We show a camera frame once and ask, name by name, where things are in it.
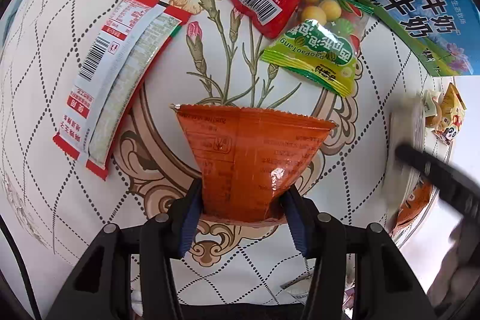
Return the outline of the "yellow panda snack bag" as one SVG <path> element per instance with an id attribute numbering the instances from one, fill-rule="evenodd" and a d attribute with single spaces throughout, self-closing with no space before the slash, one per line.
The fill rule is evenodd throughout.
<path id="1" fill-rule="evenodd" d="M 450 145 L 458 136 L 464 122 L 466 106 L 456 85 L 450 83 L 443 96 L 440 107 L 439 123 L 433 128 L 433 134 L 445 145 Z"/>

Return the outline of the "cream cookie pack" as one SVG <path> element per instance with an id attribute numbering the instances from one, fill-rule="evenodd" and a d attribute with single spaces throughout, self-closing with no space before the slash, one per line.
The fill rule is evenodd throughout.
<path id="1" fill-rule="evenodd" d="M 385 227 L 391 231 L 400 206 L 420 176 L 412 165 L 415 153 L 422 151 L 425 140 L 425 117 L 419 95 L 405 97 L 391 110 L 389 140 L 382 194 L 387 208 Z"/>

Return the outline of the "green candy ball bag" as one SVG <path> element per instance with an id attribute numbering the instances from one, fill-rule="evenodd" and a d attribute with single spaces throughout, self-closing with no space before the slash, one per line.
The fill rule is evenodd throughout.
<path id="1" fill-rule="evenodd" d="M 348 97 L 360 38 L 374 11 L 355 0 L 300 0 L 295 22 L 268 46 L 264 62 L 292 71 Z"/>

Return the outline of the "orange snack bag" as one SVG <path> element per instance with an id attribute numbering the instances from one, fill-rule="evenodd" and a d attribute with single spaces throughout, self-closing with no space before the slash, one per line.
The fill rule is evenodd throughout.
<path id="1" fill-rule="evenodd" d="M 280 196 L 337 125 L 279 110 L 173 105 L 202 174 L 202 213 L 221 223 L 282 220 Z"/>
<path id="2" fill-rule="evenodd" d="M 406 197 L 400 206 L 392 235 L 397 235 L 409 227 L 416 217 L 427 207 L 433 192 L 433 184 L 428 180 L 419 179 L 414 190 Z"/>

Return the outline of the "long red-white snack pack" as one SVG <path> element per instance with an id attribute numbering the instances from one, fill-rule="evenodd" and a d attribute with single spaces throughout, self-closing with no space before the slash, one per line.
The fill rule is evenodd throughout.
<path id="1" fill-rule="evenodd" d="M 121 0 L 92 42 L 53 141 L 101 179 L 117 130 L 149 67 L 191 13 L 158 0 Z"/>

